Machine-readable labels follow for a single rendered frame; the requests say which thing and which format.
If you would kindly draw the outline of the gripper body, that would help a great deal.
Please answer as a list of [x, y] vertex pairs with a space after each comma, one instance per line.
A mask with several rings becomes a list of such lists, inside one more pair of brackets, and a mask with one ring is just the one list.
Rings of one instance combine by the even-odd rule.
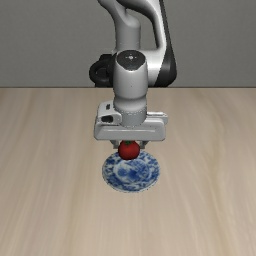
[[109, 141], [163, 141], [168, 115], [163, 112], [148, 112], [145, 121], [135, 127], [124, 127], [121, 122], [122, 114], [114, 109], [113, 101], [101, 103], [95, 118], [94, 137]]

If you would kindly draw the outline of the red tomato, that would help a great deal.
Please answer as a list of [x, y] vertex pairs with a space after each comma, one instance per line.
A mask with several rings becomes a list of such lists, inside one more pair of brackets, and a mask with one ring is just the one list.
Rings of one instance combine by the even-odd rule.
[[122, 141], [118, 147], [119, 156], [124, 160], [132, 160], [138, 157], [140, 146], [135, 141]]

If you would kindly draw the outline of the blue and white plate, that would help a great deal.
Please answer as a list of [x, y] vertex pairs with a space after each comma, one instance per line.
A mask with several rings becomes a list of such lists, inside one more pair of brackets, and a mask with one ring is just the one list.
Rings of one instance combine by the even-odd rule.
[[159, 179], [160, 166], [157, 159], [145, 151], [133, 160], [123, 160], [113, 153], [102, 166], [104, 181], [114, 190], [124, 193], [142, 192]]

